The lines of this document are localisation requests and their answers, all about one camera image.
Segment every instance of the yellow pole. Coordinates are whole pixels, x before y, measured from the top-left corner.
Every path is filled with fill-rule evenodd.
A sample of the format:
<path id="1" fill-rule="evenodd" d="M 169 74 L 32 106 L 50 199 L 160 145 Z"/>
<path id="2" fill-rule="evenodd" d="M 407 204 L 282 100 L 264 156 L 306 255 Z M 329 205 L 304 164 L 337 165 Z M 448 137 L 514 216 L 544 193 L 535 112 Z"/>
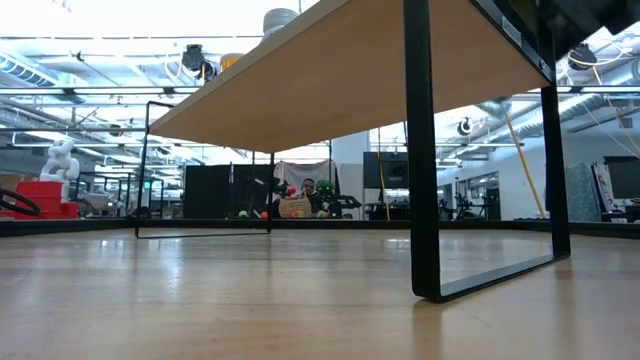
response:
<path id="1" fill-rule="evenodd" d="M 533 180 L 531 179 L 531 173 L 529 173 L 529 167 L 527 166 L 527 160 L 524 158 L 524 153 L 522 152 L 522 148 L 520 147 L 520 141 L 518 140 L 518 136 L 516 132 L 513 130 L 513 125 L 511 125 L 511 119 L 509 115 L 505 115 L 505 119 L 507 120 L 507 125 L 509 126 L 509 131 L 511 132 L 511 137 L 513 138 L 513 142 L 516 144 L 516 149 L 518 149 L 518 156 L 520 156 L 520 162 L 522 163 L 522 168 L 524 169 L 524 173 L 527 175 L 527 180 L 529 181 L 529 187 L 531 187 L 531 192 L 533 193 L 534 199 L 536 199 L 536 205 L 538 206 L 538 210 L 540 211 L 540 216 L 543 219 L 547 218 L 547 213 L 544 211 L 542 207 L 542 202 L 540 202 L 540 196 L 538 196 L 538 192 L 536 191 L 535 186 L 533 186 Z"/>

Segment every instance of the table top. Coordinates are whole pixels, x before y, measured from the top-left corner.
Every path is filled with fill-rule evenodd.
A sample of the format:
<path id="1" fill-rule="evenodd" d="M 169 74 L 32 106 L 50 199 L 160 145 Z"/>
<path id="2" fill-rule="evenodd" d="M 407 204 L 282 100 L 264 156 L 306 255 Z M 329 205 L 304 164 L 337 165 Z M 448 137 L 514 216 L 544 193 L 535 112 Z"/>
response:
<path id="1" fill-rule="evenodd" d="M 151 133 L 270 153 L 406 120 L 402 4 L 321 0 Z M 431 22 L 437 112 L 548 85 L 470 0 L 432 0 Z"/>

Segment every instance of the hardwood floor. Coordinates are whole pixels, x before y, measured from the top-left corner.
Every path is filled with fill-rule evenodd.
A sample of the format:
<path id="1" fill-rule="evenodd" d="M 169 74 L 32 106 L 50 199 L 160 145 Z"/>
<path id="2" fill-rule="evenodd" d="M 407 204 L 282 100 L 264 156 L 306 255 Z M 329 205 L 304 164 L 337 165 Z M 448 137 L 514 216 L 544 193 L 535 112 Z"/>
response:
<path id="1" fill-rule="evenodd" d="M 4 238 L 0 359 L 638 359 L 640 241 L 574 236 L 570 260 L 434 305 L 411 294 L 407 238 Z M 550 251 L 548 234 L 443 239 L 444 281 Z"/>

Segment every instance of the white robot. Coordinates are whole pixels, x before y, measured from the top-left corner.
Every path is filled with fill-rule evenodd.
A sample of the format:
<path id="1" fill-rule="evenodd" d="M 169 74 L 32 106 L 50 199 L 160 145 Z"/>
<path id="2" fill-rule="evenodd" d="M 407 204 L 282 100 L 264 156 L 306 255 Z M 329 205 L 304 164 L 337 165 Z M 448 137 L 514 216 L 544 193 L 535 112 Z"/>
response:
<path id="1" fill-rule="evenodd" d="M 55 181 L 62 183 L 62 201 L 66 201 L 69 194 L 69 180 L 75 180 L 80 175 L 78 160 L 71 157 L 73 141 L 56 140 L 48 150 L 49 159 L 40 171 L 40 181 Z M 51 174 L 54 168 L 58 168 L 55 174 Z"/>

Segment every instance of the person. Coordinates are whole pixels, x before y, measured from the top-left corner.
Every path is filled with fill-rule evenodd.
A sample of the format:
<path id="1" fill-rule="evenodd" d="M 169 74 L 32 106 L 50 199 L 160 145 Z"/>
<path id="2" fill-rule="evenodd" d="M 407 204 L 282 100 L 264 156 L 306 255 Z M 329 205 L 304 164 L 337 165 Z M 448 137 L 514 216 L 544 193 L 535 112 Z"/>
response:
<path id="1" fill-rule="evenodd" d="M 316 217 L 316 214 L 320 210 L 324 210 L 322 199 L 320 199 L 320 196 L 318 196 L 318 194 L 316 193 L 316 182 L 313 179 L 306 178 L 302 181 L 302 184 L 300 185 L 300 194 L 302 193 L 304 193 L 305 197 L 307 198 L 307 200 L 309 200 L 309 203 L 311 204 L 311 217 Z M 273 201 L 273 207 L 272 207 L 273 218 L 281 217 L 279 207 L 280 207 L 280 199 L 275 199 Z"/>

